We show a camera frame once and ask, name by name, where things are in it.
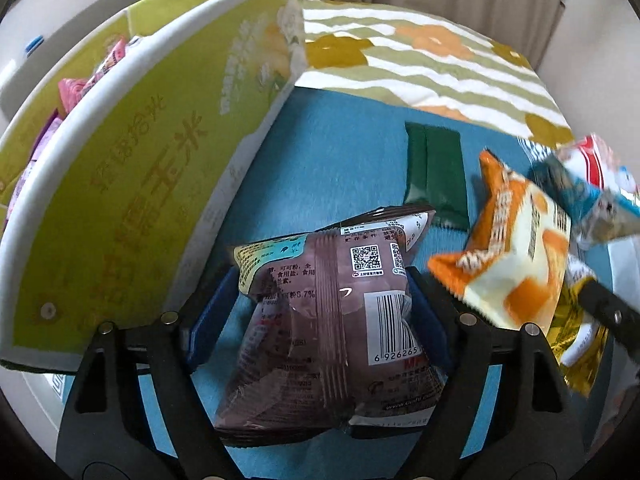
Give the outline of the gold snack bag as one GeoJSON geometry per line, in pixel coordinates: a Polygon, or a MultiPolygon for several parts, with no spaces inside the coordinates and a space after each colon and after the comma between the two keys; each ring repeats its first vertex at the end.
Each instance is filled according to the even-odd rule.
{"type": "Polygon", "coordinates": [[[588,398],[597,379],[608,330],[578,301],[582,288],[596,282],[594,271],[567,256],[564,282],[547,339],[568,388],[588,398]]]}

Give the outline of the orange white snack bag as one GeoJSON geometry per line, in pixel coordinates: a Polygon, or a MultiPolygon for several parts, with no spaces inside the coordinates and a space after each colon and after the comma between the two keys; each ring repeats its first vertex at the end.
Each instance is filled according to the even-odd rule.
{"type": "Polygon", "coordinates": [[[548,333],[564,281],[567,213],[490,151],[480,153],[487,202],[462,252],[431,256],[427,269],[450,294],[508,330],[548,333]]]}

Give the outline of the red white blue snack bag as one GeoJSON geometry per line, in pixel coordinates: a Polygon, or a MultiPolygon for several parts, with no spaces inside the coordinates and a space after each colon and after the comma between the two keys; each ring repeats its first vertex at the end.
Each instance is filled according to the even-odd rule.
{"type": "Polygon", "coordinates": [[[532,175],[568,214],[574,240],[583,250],[639,233],[639,185],[597,134],[534,162],[532,175]]]}

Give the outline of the brown purple snack bag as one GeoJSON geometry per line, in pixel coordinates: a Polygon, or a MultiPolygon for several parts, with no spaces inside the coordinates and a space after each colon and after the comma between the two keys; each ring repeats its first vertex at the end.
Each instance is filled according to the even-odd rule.
{"type": "Polygon", "coordinates": [[[407,268],[433,216],[429,204],[378,208],[234,248],[254,312],[215,416],[224,440],[248,448],[427,424],[443,385],[411,325],[407,268]]]}

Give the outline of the dark green snack bar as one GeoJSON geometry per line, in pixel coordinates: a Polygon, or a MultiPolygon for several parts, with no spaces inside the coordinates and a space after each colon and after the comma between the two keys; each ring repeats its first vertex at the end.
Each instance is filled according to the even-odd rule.
{"type": "Polygon", "coordinates": [[[405,127],[408,134],[405,203],[428,203],[435,208],[436,226],[468,232],[470,219],[460,133],[417,122],[406,122],[405,127]]]}

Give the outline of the pink snack bag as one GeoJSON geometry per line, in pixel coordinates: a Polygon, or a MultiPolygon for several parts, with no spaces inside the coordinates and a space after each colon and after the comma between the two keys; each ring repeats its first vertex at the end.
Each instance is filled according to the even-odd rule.
{"type": "Polygon", "coordinates": [[[84,96],[126,55],[128,41],[120,36],[107,51],[107,56],[99,62],[88,78],[63,78],[58,82],[58,95],[63,110],[70,114],[84,96]]]}

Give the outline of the green yellow cardboard box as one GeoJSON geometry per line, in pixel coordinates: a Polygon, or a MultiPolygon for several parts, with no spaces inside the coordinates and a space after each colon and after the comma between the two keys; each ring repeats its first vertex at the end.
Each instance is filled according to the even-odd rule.
{"type": "Polygon", "coordinates": [[[1,138],[2,364],[72,374],[101,323],[181,308],[305,68],[302,0],[140,0],[68,51],[1,138]]]}

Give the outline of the floral striped quilt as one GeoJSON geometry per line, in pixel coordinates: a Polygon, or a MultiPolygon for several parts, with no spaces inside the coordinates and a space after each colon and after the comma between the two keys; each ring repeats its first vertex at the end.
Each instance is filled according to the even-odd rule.
{"type": "Polygon", "coordinates": [[[309,68],[297,81],[423,110],[557,148],[574,136],[527,58],[432,14],[305,0],[309,68]]]}

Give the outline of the blue object on headboard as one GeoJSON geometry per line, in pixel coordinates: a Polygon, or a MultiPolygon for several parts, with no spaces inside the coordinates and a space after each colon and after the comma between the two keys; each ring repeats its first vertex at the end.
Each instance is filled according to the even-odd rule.
{"type": "Polygon", "coordinates": [[[42,35],[37,36],[36,38],[34,38],[26,47],[25,47],[25,54],[26,56],[31,56],[35,50],[40,47],[43,44],[44,38],[42,35]]]}

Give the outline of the grey bed headboard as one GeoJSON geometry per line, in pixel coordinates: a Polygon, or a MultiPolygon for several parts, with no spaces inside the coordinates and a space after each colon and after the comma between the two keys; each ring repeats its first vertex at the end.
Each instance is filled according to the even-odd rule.
{"type": "Polygon", "coordinates": [[[138,0],[15,0],[1,21],[1,125],[76,42],[138,0]],[[25,47],[42,35],[31,56],[25,47]]]}

